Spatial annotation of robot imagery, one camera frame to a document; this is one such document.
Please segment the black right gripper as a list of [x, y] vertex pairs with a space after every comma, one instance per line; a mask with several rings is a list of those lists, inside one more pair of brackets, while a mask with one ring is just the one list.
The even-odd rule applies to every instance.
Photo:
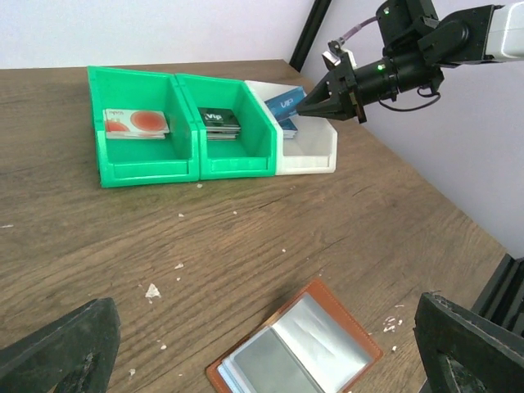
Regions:
[[[441, 99], [439, 88], [444, 75], [438, 65], [426, 65], [417, 53], [384, 56], [382, 59], [355, 69], [350, 56], [344, 54], [318, 82], [300, 104], [296, 112], [300, 116], [328, 120], [357, 118], [367, 121], [364, 108], [377, 103], [397, 113], [419, 111], [434, 105]], [[427, 102], [410, 108], [386, 104], [395, 102], [398, 95], [415, 90]]]

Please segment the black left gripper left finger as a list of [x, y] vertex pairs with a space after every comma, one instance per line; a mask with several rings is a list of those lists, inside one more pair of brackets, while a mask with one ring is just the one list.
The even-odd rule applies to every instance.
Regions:
[[106, 392], [120, 346], [111, 298], [93, 299], [1, 350], [2, 392]]

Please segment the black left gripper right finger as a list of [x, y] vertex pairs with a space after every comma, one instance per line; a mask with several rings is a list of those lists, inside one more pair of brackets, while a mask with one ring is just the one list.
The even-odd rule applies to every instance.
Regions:
[[522, 337], [430, 292], [414, 321], [430, 391], [523, 391]]

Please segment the brown leather card holder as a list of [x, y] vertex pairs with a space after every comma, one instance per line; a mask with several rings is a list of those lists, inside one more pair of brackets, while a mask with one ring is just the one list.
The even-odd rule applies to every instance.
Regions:
[[206, 368], [218, 392], [349, 392], [382, 350], [318, 278]]

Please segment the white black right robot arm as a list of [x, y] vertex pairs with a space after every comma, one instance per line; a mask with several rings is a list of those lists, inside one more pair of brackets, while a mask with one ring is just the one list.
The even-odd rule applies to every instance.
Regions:
[[[372, 23], [382, 36], [382, 58], [357, 66], [344, 45]], [[411, 90], [430, 105], [438, 102], [444, 68], [522, 58], [522, 2], [462, 9], [439, 19], [431, 1], [385, 1], [375, 16], [329, 42], [323, 53], [327, 73], [296, 110], [302, 116], [364, 123], [366, 105], [386, 107]]]

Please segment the blue VIP card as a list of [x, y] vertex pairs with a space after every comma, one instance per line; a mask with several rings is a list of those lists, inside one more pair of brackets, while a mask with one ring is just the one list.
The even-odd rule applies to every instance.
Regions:
[[275, 97], [271, 97], [264, 103], [277, 122], [286, 120], [296, 114], [296, 107], [305, 98], [303, 87], [295, 87]]

